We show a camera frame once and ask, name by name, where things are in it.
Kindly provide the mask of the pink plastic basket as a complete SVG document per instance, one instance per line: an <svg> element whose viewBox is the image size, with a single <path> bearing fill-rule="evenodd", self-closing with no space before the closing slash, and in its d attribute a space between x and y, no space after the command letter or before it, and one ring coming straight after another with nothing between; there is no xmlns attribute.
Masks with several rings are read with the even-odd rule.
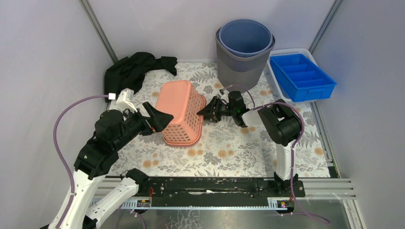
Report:
<svg viewBox="0 0 405 229"><path fill-rule="evenodd" d="M163 84L155 108L173 115L162 131L163 140L170 146L190 147L202 135L203 117L198 111L206 106L206 99L188 80Z"/></svg>

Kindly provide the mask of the blue divided plastic tray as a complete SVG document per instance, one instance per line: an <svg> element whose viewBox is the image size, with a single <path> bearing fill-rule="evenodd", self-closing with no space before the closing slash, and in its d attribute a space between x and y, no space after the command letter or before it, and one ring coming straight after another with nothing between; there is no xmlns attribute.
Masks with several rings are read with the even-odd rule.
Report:
<svg viewBox="0 0 405 229"><path fill-rule="evenodd" d="M279 84L294 102L330 98L337 83L303 54L272 57Z"/></svg>

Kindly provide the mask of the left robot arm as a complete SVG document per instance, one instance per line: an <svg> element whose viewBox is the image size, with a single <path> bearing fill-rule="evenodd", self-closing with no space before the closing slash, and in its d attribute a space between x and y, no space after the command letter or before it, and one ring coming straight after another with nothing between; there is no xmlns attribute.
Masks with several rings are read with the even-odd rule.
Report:
<svg viewBox="0 0 405 229"><path fill-rule="evenodd" d="M138 135L164 130L173 115L143 103L148 116L140 110L107 110L95 123L93 136L80 150L74 163L73 188L54 220L46 229L98 229L127 199L143 196L149 190L149 176L139 169L129 170L121 182L100 201L91 205L96 190L118 160L118 152Z"/></svg>

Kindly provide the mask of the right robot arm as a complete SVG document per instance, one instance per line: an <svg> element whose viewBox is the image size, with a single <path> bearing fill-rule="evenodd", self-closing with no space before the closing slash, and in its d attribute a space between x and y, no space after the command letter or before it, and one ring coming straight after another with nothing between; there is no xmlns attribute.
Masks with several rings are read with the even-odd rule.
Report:
<svg viewBox="0 0 405 229"><path fill-rule="evenodd" d="M249 109L239 91L231 91L227 95L227 100L222 96L223 93L214 96L197 114L212 123L218 123L222 117L228 116L239 127L264 126L270 139L276 144L274 190L282 197L287 196L298 180L295 172L294 148L303 134L302 119L284 100Z"/></svg>

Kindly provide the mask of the floral table mat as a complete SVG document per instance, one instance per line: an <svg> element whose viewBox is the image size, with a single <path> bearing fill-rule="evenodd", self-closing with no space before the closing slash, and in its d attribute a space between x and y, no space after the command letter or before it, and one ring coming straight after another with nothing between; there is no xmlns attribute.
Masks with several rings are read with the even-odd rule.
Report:
<svg viewBox="0 0 405 229"><path fill-rule="evenodd" d="M215 63L178 63L176 69L176 76L166 70L146 74L143 87L132 100L143 114L142 103L148 101L155 106L166 82L190 81L207 103L224 88L217 79ZM249 90L256 105L280 99L272 80L266 66L258 84ZM305 121L305 134L295 148L296 173L299 177L330 177L310 104L293 106ZM240 128L231 117L216 124L204 121L202 136L191 147L168 146L157 133L136 137L118 155L110 176L137 168L149 176L272 177L277 166L276 144L266 129L259 125Z"/></svg>

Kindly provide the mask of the grey waste bin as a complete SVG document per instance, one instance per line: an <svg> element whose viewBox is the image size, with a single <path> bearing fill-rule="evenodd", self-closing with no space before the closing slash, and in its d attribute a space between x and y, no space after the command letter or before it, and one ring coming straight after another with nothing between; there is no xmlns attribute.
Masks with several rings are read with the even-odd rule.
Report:
<svg viewBox="0 0 405 229"><path fill-rule="evenodd" d="M243 91L255 87L267 65L270 52L275 46L276 39L263 53L253 57L238 57L230 53L219 41L219 31L216 31L217 78L223 86L233 85L233 90Z"/></svg>

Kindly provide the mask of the black cloth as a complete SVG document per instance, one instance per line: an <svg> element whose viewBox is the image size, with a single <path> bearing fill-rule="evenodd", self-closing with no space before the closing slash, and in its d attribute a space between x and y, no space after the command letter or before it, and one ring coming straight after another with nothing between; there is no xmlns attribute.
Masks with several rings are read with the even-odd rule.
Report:
<svg viewBox="0 0 405 229"><path fill-rule="evenodd" d="M148 72L166 70L176 76L177 63L176 57L156 58L149 52L137 52L130 57L124 57L106 70L103 92L118 94L123 89L129 88L137 93L142 88Z"/></svg>

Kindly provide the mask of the white plastic basket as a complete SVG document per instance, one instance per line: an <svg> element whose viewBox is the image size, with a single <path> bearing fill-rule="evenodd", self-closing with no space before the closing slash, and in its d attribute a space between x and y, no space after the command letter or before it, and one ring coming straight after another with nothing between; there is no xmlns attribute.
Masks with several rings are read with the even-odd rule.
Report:
<svg viewBox="0 0 405 229"><path fill-rule="evenodd" d="M313 58L312 54L310 53L309 50L305 49L305 48L290 48L290 49L280 49L280 50L272 50L270 52L269 58L267 60L267 67L268 67L268 72L272 77L272 81L273 81L273 86L274 88L276 88L277 90L277 94L279 95L279 97L281 99L283 99L285 102L287 102L288 104L295 104L295 102L293 100L290 99L290 97L288 96L288 94L285 92L285 90L282 88L282 86L279 84L278 80L276 79L276 75L274 73L274 70L270 64L270 60L272 57L275 56L281 56L281 55L290 55L290 54L303 54L304 56L306 56L311 62L313 62L315 65L317 65L317 62L315 61L315 59Z"/></svg>

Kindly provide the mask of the blue inner bucket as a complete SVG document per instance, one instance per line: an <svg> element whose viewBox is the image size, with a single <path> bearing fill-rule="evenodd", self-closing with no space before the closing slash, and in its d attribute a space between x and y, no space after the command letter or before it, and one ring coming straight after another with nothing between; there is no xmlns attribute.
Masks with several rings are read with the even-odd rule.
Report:
<svg viewBox="0 0 405 229"><path fill-rule="evenodd" d="M238 57L252 57L275 43L272 32L263 24L249 19L230 21L219 30L219 41Z"/></svg>

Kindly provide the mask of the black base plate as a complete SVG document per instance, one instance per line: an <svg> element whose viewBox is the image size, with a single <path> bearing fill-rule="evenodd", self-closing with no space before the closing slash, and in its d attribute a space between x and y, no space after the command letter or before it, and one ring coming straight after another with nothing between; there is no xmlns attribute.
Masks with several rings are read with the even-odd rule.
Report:
<svg viewBox="0 0 405 229"><path fill-rule="evenodd" d="M145 197L152 207L265 207L268 199L288 201L294 192L305 197L303 182L279 192L274 178L262 177L150 177L135 197Z"/></svg>

